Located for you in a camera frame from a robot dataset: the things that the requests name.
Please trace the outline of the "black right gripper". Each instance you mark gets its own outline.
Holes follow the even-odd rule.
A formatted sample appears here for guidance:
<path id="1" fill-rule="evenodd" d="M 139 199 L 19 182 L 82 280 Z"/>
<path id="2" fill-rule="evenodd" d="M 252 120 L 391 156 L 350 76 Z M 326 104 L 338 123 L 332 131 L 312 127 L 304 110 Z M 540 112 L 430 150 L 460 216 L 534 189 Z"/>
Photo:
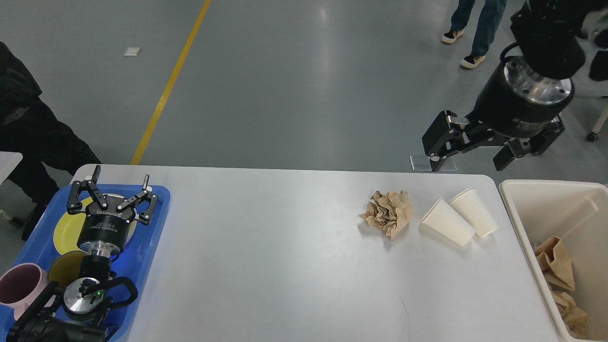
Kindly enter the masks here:
<path id="1" fill-rule="evenodd" d="M 506 57 L 466 117 L 441 111 L 423 134 L 431 170 L 437 172 L 449 157 L 488 143 L 489 128 L 510 137 L 493 158 L 497 171 L 526 154 L 543 154 L 565 130 L 558 115 L 574 95 L 570 78 L 541 76 L 523 56 Z"/>

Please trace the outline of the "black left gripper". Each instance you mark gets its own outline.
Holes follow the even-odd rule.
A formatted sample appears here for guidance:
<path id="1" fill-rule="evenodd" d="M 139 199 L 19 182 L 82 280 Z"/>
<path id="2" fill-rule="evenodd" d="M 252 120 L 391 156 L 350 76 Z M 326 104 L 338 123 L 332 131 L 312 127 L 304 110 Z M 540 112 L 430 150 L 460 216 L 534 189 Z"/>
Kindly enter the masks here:
<path id="1" fill-rule="evenodd" d="M 85 207 L 85 220 L 76 246 L 90 255 L 94 250 L 103 250 L 102 255 L 119 255 L 124 251 L 130 221 L 149 225 L 158 195 L 149 187 L 149 174 L 144 176 L 142 190 L 127 199 L 115 193 L 103 195 L 97 187 L 100 173 L 101 165 L 96 165 L 90 180 L 72 183 L 66 209 L 70 215 L 83 213 L 79 197 L 83 191 L 88 192 L 93 202 Z M 135 215 L 133 210 L 142 203 L 148 203 L 148 208 Z"/>

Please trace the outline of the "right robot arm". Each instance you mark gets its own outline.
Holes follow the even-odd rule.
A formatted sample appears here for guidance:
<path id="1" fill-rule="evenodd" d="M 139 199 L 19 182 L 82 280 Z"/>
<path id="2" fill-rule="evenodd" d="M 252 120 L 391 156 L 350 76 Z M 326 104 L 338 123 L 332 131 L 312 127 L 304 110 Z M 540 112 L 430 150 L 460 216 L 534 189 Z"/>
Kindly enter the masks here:
<path id="1" fill-rule="evenodd" d="M 572 76 L 586 56 L 577 38 L 596 50 L 591 80 L 607 79 L 605 0 L 528 0 L 511 17 L 515 42 L 480 92 L 473 110 L 441 111 L 422 141 L 423 170 L 437 172 L 450 157 L 499 146 L 495 168 L 526 154 L 543 154 L 565 127 L 560 114 L 575 96 Z"/>

